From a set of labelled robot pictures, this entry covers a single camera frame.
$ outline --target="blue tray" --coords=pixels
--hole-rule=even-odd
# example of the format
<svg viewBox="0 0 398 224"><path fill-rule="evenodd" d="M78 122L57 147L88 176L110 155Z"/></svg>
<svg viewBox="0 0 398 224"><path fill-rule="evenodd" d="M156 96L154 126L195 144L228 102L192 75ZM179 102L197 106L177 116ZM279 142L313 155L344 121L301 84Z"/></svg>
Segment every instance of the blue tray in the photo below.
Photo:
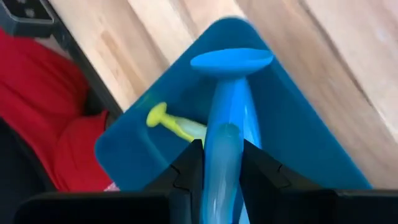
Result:
<svg viewBox="0 0 398 224"><path fill-rule="evenodd" d="M188 146L161 125L148 128L149 110L166 101L168 113L206 124L215 80L198 75L190 60L205 52L238 47L268 50L247 22L235 18L215 22L98 139L97 160L121 190L142 189ZM371 188L279 61L248 80L263 150L324 187Z"/></svg>

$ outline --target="wooden surface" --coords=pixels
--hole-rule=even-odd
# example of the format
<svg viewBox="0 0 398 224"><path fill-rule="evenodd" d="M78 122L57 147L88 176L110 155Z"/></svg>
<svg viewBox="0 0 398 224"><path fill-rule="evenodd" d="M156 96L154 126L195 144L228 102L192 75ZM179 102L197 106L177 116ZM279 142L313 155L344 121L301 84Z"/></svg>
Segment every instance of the wooden surface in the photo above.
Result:
<svg viewBox="0 0 398 224"><path fill-rule="evenodd" d="M397 1L50 2L124 110L212 22L247 17L370 182L398 188Z"/></svg>

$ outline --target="yellow suction toy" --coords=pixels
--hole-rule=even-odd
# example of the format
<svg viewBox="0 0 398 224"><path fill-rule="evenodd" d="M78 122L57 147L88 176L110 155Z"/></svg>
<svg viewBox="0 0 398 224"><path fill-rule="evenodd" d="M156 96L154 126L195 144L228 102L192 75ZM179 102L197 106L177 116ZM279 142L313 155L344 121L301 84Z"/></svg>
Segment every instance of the yellow suction toy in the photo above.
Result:
<svg viewBox="0 0 398 224"><path fill-rule="evenodd" d="M206 126L187 118L167 114L166 110L167 103L165 102L161 102L154 106L148 114L147 126L153 128L160 123L174 132L178 137L188 142L192 142L194 139L201 139L204 145Z"/></svg>

